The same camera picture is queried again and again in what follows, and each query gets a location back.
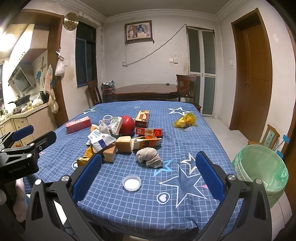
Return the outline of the yellow wrapper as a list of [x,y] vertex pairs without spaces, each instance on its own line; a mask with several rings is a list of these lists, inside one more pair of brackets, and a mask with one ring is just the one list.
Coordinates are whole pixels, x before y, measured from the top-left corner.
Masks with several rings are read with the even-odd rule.
[[96,154],[96,152],[94,151],[93,145],[90,145],[90,146],[86,149],[84,155],[83,155],[82,157],[79,157],[79,158],[77,159],[77,165],[78,165],[78,167],[80,167],[80,166],[84,166],[84,165],[89,161],[89,159],[90,159],[93,155],[95,155],[95,154]]

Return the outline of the white blue tissue pack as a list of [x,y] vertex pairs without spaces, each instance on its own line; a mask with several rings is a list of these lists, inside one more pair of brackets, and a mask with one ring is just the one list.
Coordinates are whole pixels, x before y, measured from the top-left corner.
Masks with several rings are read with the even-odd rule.
[[98,153],[107,148],[110,144],[116,141],[116,138],[112,137],[108,133],[101,133],[95,129],[88,135],[90,144],[92,145],[93,152]]

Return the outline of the white plastic lid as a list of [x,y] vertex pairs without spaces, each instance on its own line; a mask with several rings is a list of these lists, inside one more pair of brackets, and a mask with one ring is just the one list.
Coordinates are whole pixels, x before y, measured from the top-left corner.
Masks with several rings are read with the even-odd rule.
[[134,192],[140,189],[141,179],[135,175],[125,176],[122,180],[122,185],[126,191]]

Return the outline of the beige sponge block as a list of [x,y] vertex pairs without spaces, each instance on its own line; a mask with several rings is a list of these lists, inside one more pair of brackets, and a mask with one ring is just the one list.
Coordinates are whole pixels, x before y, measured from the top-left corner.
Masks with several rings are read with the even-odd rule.
[[133,151],[132,138],[130,136],[119,137],[115,146],[120,153],[131,153]]

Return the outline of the grey sock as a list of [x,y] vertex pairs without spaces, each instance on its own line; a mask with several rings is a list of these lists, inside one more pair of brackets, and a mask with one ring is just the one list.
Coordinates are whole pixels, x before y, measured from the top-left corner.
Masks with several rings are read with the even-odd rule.
[[163,160],[160,158],[155,148],[146,147],[136,153],[136,159],[139,163],[146,164],[150,168],[160,168],[163,166]]

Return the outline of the green lined trash bin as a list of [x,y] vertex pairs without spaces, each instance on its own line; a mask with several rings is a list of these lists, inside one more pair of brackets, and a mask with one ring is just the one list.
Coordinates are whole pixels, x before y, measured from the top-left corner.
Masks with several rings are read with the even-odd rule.
[[239,180],[261,179],[269,206],[276,204],[288,182],[288,169],[278,154],[262,145],[247,145],[234,157],[232,164]]

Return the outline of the left dark wooden chair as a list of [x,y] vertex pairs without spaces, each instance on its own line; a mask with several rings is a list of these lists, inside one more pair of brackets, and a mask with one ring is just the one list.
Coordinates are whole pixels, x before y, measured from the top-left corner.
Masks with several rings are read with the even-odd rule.
[[87,85],[93,105],[102,103],[102,98],[98,89],[97,80],[88,81]]

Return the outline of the dark wooden chair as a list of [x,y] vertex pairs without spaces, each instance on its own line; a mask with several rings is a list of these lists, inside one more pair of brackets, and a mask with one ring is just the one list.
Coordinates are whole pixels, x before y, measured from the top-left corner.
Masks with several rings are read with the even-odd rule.
[[201,106],[196,102],[196,87],[197,75],[176,75],[177,85],[185,90],[185,95],[182,98],[185,98],[189,103],[193,104],[196,109],[201,112]]
[[97,80],[88,81],[87,85],[93,105],[102,103],[102,98],[98,89]]

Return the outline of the hanging white plastic bag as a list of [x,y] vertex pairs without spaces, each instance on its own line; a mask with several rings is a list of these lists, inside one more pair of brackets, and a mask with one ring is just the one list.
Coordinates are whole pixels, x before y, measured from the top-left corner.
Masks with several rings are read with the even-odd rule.
[[55,76],[63,76],[65,74],[65,64],[64,64],[64,57],[61,56],[61,47],[58,48],[56,51],[58,55],[58,61],[56,64],[56,69],[55,69]]

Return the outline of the yellow plastic snack bag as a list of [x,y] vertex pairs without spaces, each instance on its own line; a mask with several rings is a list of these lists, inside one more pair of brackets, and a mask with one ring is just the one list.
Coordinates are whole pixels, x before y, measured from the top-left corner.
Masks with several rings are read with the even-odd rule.
[[175,128],[188,128],[191,126],[195,126],[197,121],[197,116],[193,113],[187,113],[180,118],[178,118],[174,123]]

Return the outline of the small yellow wooden chair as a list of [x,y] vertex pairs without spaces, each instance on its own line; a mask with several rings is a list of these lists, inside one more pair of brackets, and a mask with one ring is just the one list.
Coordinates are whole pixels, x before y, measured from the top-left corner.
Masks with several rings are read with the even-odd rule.
[[255,141],[248,141],[248,145],[262,145],[265,146],[271,150],[273,150],[276,142],[278,141],[280,137],[280,134],[278,131],[272,127],[271,125],[267,125],[266,132],[264,134],[264,137],[261,142],[255,142]]

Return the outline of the red cigarette box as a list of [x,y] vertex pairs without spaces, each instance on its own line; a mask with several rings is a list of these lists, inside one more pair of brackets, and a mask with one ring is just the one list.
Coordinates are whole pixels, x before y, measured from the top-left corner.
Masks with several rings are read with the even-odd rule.
[[135,128],[135,133],[141,136],[162,137],[163,131],[161,128]]

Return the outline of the orange upright box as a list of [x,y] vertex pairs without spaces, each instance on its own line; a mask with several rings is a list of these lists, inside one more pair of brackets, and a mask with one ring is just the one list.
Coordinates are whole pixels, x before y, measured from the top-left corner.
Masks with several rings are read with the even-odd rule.
[[149,124],[149,117],[149,110],[140,110],[135,118],[135,126],[138,128],[147,128]]

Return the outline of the brown wooden door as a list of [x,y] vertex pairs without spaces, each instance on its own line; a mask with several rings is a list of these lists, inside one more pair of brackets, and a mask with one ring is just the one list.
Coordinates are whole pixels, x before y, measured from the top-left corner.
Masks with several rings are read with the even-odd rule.
[[236,90],[230,122],[248,140],[259,142],[271,101],[273,66],[259,9],[232,22],[236,53]]

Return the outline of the white glass double door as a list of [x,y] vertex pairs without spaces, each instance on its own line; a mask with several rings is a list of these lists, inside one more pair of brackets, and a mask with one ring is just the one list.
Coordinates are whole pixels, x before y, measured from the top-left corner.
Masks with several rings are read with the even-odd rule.
[[197,77],[194,102],[201,114],[212,116],[216,92],[216,46],[213,30],[187,27],[189,74]]

